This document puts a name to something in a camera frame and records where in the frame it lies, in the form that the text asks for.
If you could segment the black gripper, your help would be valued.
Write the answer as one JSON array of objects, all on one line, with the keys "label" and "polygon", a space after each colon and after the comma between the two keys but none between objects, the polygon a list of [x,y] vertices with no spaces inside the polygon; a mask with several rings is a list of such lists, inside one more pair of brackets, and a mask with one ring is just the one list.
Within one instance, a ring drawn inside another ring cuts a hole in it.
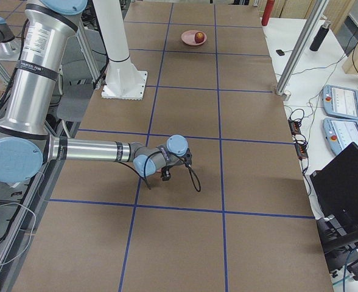
[{"label": "black gripper", "polygon": [[161,179],[163,181],[169,181],[171,179],[170,170],[173,167],[176,167],[176,165],[167,165],[167,166],[161,168]]}]

